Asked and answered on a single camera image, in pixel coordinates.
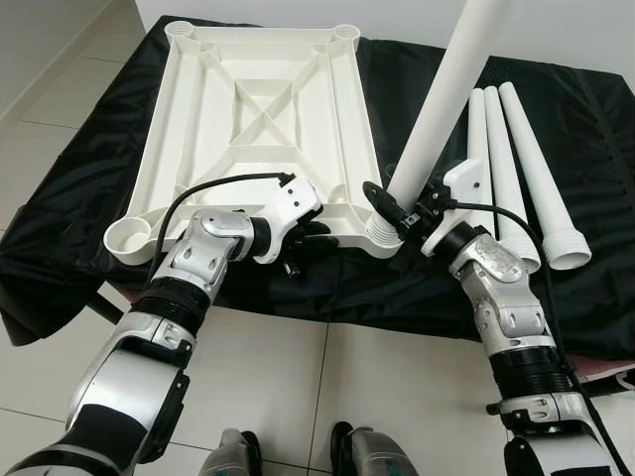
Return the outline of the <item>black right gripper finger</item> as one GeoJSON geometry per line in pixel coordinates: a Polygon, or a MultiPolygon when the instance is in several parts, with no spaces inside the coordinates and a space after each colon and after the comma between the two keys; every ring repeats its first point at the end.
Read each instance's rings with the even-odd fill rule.
{"type": "Polygon", "coordinates": [[[408,213],[399,207],[394,196],[387,193],[384,187],[367,180],[362,183],[362,193],[391,234],[403,235],[408,230],[408,213]]]}

